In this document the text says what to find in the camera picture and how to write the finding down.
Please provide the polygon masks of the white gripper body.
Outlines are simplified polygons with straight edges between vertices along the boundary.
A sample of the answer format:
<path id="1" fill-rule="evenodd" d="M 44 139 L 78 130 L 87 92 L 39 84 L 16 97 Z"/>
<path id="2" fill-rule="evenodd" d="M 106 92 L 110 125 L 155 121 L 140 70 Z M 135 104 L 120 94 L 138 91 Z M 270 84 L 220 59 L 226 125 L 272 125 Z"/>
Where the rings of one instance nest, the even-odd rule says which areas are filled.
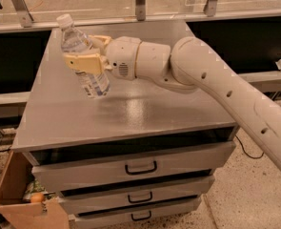
<path id="1" fill-rule="evenodd" d="M 139 38 L 127 36 L 118 37 L 108 44 L 106 57 L 113 76 L 125 80 L 135 78 L 135 63 L 140 44 Z"/>

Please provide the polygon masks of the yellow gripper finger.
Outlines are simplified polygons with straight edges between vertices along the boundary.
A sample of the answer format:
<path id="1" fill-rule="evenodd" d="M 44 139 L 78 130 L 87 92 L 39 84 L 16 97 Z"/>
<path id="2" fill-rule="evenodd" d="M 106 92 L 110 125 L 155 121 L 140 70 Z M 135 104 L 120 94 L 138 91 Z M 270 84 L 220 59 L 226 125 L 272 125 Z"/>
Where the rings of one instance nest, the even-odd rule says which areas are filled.
<path id="1" fill-rule="evenodd" d="M 104 62 L 99 53 L 94 54 L 63 54 L 68 67 L 78 72 L 100 74 L 105 70 Z"/>
<path id="2" fill-rule="evenodd" d="M 105 49 L 111 42 L 112 38 L 106 35 L 90 35 L 90 40 L 95 48 Z"/>

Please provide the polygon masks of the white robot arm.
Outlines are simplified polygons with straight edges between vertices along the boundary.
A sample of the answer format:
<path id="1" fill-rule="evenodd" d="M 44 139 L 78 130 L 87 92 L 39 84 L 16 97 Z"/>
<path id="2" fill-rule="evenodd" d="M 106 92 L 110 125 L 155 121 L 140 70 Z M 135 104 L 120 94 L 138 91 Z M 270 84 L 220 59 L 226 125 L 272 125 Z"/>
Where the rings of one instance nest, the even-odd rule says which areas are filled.
<path id="1" fill-rule="evenodd" d="M 145 79 L 189 94 L 200 88 L 212 96 L 281 171 L 281 106 L 236 74 L 204 41 L 194 36 L 174 46 L 122 36 L 94 36 L 94 47 L 65 52 L 68 67 L 91 74 Z"/>

